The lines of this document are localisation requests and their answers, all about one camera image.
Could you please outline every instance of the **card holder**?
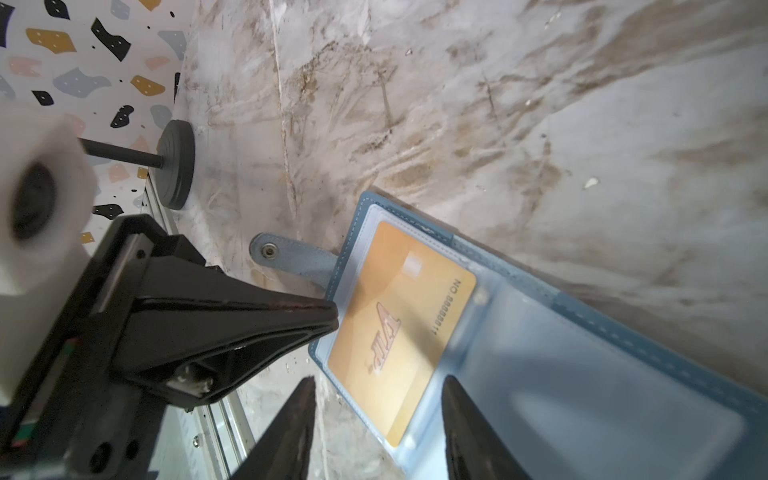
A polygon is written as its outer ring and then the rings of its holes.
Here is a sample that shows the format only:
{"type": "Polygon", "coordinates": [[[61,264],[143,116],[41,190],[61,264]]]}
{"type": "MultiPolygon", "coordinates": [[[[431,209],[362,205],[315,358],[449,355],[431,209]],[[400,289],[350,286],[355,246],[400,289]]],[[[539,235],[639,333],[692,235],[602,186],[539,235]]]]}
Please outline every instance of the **card holder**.
{"type": "Polygon", "coordinates": [[[410,478],[448,478],[440,411],[462,383],[532,478],[765,478],[768,404],[503,259],[373,192],[357,207],[326,298],[346,309],[381,223],[474,274],[476,285],[402,441],[390,445],[310,355],[410,478]]]}

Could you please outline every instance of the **black circular hole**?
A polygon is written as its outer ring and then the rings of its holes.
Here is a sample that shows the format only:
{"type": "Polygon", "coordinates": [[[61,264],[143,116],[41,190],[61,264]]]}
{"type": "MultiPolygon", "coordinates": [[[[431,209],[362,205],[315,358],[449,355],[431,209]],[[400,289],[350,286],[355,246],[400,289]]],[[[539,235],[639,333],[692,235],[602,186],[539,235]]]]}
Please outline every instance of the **black circular hole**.
{"type": "Polygon", "coordinates": [[[91,470],[91,473],[102,473],[107,468],[110,455],[112,455],[112,445],[109,442],[99,445],[88,462],[88,468],[91,470]]]}
{"type": "Polygon", "coordinates": [[[136,458],[136,455],[139,454],[139,442],[137,440],[134,440],[133,442],[128,444],[128,447],[125,449],[125,458],[128,460],[133,460],[136,458]]]}
{"type": "Polygon", "coordinates": [[[24,173],[13,198],[12,229],[16,240],[28,240],[45,228],[56,206],[51,171],[34,164],[24,173]]]}

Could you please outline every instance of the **terrazzo patterned wall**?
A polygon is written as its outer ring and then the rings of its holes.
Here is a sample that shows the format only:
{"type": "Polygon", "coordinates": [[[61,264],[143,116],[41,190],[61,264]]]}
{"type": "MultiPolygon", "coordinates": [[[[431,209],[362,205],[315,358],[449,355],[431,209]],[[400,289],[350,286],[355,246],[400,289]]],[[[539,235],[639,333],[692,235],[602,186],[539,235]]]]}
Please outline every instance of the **terrazzo patterned wall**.
{"type": "MultiPolygon", "coordinates": [[[[0,2],[0,93],[63,114],[79,137],[154,153],[193,8],[188,0],[0,2]]],[[[116,216],[139,212],[147,169],[88,160],[98,189],[81,242],[92,254],[116,216]]]]}

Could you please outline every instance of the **yellow card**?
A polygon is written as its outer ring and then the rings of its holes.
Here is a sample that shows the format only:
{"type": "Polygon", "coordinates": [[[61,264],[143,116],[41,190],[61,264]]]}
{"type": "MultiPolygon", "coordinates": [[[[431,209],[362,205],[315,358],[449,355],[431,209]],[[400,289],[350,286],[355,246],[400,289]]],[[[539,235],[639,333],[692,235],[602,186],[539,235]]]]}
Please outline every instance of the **yellow card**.
{"type": "Polygon", "coordinates": [[[328,367],[397,446],[477,279],[386,222],[362,265],[328,367]]]}

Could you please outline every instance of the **round black base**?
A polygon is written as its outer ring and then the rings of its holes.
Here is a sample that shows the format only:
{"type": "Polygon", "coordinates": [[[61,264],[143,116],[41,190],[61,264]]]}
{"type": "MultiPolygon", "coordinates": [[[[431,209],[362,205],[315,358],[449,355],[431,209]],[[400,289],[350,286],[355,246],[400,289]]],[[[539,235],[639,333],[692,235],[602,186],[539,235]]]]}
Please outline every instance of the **round black base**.
{"type": "Polygon", "coordinates": [[[163,158],[163,167],[152,169],[157,195],[165,207],[179,210],[187,201],[194,174],[192,125],[183,120],[168,122],[157,144],[157,154],[163,158]]]}

